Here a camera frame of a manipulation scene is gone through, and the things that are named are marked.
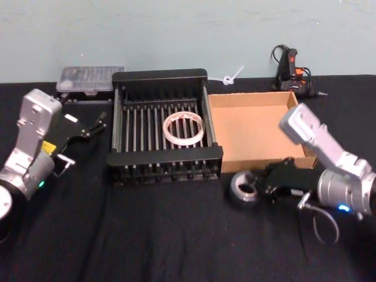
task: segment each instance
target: yellow label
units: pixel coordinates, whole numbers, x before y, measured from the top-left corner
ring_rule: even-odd
[[[48,143],[47,141],[43,141],[42,150],[45,151],[49,156],[52,155],[55,149],[56,146],[54,144]]]

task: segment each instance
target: black wire rack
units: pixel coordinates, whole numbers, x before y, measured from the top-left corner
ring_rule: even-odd
[[[159,182],[220,177],[223,149],[216,142],[204,69],[118,72],[112,77],[114,111],[112,150],[107,164],[115,182]],[[191,146],[176,146],[162,124],[174,112],[197,113],[204,137]],[[178,120],[170,127],[181,138],[197,125]]]

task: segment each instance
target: blue led light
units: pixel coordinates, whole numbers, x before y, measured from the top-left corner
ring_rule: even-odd
[[[345,211],[347,213],[350,211],[350,208],[348,206],[345,206],[344,204],[339,205],[338,209],[339,210],[343,210],[343,211]]]

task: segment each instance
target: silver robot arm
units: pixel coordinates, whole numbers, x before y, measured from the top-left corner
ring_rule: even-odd
[[[16,146],[0,171],[0,241],[7,237],[26,202],[55,167],[41,148],[61,110],[59,101],[40,90],[34,89],[23,97]]]
[[[281,120],[280,128],[295,144],[313,150],[327,168],[317,187],[323,206],[376,215],[376,174],[372,167],[345,151],[305,104],[292,108]]]

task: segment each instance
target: power cord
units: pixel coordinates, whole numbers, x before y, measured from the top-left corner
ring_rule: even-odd
[[[298,209],[300,209],[300,210],[309,209],[309,210],[312,210],[314,212],[313,213],[313,229],[314,229],[317,240],[320,241],[320,243],[322,243],[322,244],[329,244],[329,243],[324,241],[323,238],[320,236],[320,234],[318,232],[317,222],[316,222],[316,214],[315,213],[316,212],[321,213],[323,216],[325,216],[327,219],[329,219],[329,221],[331,222],[331,224],[333,225],[334,230],[335,230],[335,239],[332,242],[332,244],[335,244],[336,242],[338,242],[338,239],[340,238],[340,229],[338,228],[337,222],[335,221],[333,216],[331,214],[329,214],[329,212],[327,212],[326,210],[321,209],[319,207],[312,206],[311,204],[308,204],[307,201],[310,198],[310,196],[311,196],[311,192],[308,192],[301,198],[301,200],[298,204]]]

